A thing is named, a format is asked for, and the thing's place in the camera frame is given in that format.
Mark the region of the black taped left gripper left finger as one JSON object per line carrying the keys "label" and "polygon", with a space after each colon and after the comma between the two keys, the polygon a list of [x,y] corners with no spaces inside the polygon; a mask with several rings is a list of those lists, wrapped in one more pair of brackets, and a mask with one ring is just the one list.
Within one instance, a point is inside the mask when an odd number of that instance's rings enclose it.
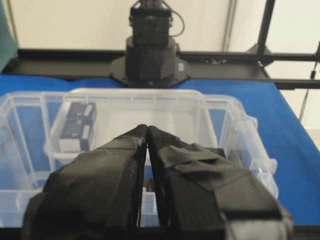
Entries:
{"label": "black taped left gripper left finger", "polygon": [[140,124],[52,172],[29,200],[22,239],[129,239],[141,214],[147,129]]}

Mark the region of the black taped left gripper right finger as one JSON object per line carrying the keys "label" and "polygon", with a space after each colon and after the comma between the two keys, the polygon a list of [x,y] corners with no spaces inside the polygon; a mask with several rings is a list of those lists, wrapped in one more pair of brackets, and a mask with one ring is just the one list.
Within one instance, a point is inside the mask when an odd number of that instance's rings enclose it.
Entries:
{"label": "black taped left gripper right finger", "polygon": [[160,223],[181,240],[290,240],[293,220],[246,168],[147,129]]}

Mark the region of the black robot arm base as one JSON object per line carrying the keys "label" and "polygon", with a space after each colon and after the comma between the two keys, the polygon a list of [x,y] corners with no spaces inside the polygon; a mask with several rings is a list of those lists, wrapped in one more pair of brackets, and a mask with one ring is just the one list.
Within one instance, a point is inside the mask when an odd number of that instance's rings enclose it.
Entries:
{"label": "black robot arm base", "polygon": [[189,64],[178,57],[170,34],[176,13],[163,0],[138,0],[130,8],[132,35],[123,57],[111,62],[110,77],[132,88],[171,88],[189,78]]}

